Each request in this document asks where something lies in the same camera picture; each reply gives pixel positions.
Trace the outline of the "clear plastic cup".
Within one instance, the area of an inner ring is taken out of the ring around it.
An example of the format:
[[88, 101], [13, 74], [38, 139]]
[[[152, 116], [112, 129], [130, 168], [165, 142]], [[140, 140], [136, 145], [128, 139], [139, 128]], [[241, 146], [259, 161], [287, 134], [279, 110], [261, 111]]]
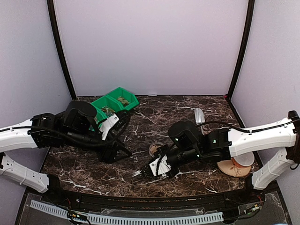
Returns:
[[151, 157], [154, 157], [154, 153], [157, 152], [157, 151], [158, 151], [158, 148], [159, 148], [159, 147], [162, 147], [162, 146], [164, 146], [164, 144], [163, 144], [163, 143], [160, 143], [160, 142], [155, 142], [155, 143], [151, 144], [151, 145], [149, 146], [149, 155], [150, 155]]

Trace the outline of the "green bin mixed candies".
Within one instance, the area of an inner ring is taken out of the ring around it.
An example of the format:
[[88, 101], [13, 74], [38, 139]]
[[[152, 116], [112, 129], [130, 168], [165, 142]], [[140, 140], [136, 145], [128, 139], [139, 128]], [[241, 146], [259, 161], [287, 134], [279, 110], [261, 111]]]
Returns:
[[97, 111], [97, 123], [112, 116], [120, 109], [119, 104], [109, 96], [103, 96], [91, 103]]

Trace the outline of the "metal scoop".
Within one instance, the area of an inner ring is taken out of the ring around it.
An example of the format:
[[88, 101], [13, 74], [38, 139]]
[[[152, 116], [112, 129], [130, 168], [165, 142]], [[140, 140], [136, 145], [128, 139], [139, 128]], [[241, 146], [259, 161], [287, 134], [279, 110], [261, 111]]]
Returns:
[[194, 109], [195, 122], [197, 125], [203, 124], [205, 122], [204, 112], [200, 108]]

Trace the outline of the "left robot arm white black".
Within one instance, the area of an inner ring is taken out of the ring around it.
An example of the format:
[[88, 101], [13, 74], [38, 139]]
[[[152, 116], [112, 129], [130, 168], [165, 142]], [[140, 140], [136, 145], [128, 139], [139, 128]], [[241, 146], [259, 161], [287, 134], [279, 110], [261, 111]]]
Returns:
[[56, 115], [43, 113], [0, 130], [0, 173], [20, 185], [46, 193], [55, 204], [66, 201], [57, 176], [36, 172], [7, 155], [10, 150], [73, 146], [95, 151], [108, 164], [132, 156], [120, 141], [131, 119], [130, 111], [112, 110], [105, 114], [84, 101], [71, 101]]

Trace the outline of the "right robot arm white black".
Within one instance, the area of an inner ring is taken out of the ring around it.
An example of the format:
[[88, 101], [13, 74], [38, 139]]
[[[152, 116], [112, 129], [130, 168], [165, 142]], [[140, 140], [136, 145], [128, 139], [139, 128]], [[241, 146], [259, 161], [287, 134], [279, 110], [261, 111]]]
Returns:
[[239, 199], [250, 203], [257, 190], [265, 189], [292, 165], [300, 163], [300, 117], [296, 111], [267, 125], [238, 128], [227, 124], [226, 128], [203, 134], [199, 125], [191, 121], [179, 121], [168, 129], [171, 146], [162, 146], [156, 156], [140, 170], [132, 173], [134, 178], [174, 177], [179, 167], [190, 162], [221, 162], [254, 151], [278, 148], [278, 152], [260, 170], [247, 176], [245, 189]]

